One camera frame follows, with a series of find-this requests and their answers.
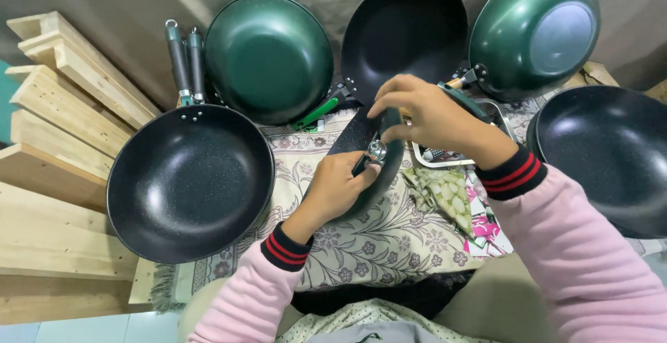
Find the teal wall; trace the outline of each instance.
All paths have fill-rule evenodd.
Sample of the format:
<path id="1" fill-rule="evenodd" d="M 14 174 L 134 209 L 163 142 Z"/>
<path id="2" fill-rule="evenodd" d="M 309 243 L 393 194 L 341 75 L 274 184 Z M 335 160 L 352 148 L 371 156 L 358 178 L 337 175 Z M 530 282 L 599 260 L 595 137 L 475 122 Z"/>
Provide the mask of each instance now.
<path id="1" fill-rule="evenodd" d="M 9 99 L 19 84 L 5 75 L 5 69 L 11 65 L 0 60 L 0 141 L 9 143 L 9 127 L 11 123 L 11 113 L 16 109 L 14 105 L 9 104 Z"/>

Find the hand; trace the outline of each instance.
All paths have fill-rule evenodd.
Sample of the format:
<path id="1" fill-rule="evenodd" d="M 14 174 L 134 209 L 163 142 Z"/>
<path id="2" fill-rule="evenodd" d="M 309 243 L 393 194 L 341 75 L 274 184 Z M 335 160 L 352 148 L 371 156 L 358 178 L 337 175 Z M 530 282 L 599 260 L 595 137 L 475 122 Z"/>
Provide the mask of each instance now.
<path id="1" fill-rule="evenodd" d="M 354 165 L 363 151 L 352 151 L 324 157 L 310 182 L 310 192 L 282 225 L 283 232 L 297 243 L 305 244 L 313 232 L 337 218 L 357 201 L 380 172 L 372 163 L 358 176 L 352 176 Z"/>
<path id="2" fill-rule="evenodd" d="M 457 105 L 434 84 L 411 74 L 398 74 L 379 88 L 368 117 L 388 107 L 409 108 L 412 125 L 395 125 L 382 134 L 382 141 L 414 141 L 432 149 L 462 153 L 481 169 L 495 168 L 510 159 L 518 146 L 506 134 Z"/>

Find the black frying pan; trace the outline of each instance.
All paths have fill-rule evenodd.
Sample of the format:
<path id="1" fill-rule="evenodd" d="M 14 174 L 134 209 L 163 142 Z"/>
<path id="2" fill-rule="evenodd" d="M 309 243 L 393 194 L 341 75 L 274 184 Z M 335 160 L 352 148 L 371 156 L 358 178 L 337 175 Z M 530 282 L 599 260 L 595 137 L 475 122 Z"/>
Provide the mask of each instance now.
<path id="1" fill-rule="evenodd" d="M 380 86 L 396 74 L 448 80 L 465 57 L 467 36 L 462 0 L 363 0 L 341 48 L 347 88 L 372 106 Z"/>
<path id="2" fill-rule="evenodd" d="M 132 252 L 183 263 L 237 240 L 267 205 L 274 163 L 260 130 L 229 108 L 192 105 L 155 118 L 113 163 L 109 219 Z"/>
<path id="3" fill-rule="evenodd" d="M 590 85 L 561 92 L 538 115 L 547 163 L 580 183 L 621 230 L 667 237 L 667 105 Z"/>

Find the striped cuff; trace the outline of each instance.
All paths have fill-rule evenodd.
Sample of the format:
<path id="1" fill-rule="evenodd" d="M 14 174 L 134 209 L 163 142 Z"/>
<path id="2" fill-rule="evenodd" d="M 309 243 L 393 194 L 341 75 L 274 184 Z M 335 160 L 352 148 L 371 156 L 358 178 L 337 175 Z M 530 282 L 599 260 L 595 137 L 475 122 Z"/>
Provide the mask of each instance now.
<path id="1" fill-rule="evenodd" d="M 296 244 L 283 233 L 282 222 L 275 227 L 271 235 L 262 242 L 262 254 L 277 268 L 285 271 L 299 271 L 305 265 L 305 259 L 313 246 L 313 237 L 306 245 Z"/>
<path id="2" fill-rule="evenodd" d="M 490 198 L 506 201 L 537 187 L 546 177 L 546 171 L 546 166 L 519 144 L 519 151 L 505 163 L 487 171 L 476 168 L 475 174 Z"/>

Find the pink sweatshirt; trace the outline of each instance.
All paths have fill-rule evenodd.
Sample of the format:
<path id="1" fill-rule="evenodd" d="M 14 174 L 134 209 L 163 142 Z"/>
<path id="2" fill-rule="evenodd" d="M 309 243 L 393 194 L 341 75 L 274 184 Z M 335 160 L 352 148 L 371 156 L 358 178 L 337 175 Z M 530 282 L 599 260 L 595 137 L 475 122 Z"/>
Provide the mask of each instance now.
<path id="1" fill-rule="evenodd" d="M 579 184 L 523 147 L 478 177 L 563 340 L 667 342 L 662 283 Z M 272 342 L 310 244 L 292 242 L 278 226 L 252 245 L 189 342 Z"/>

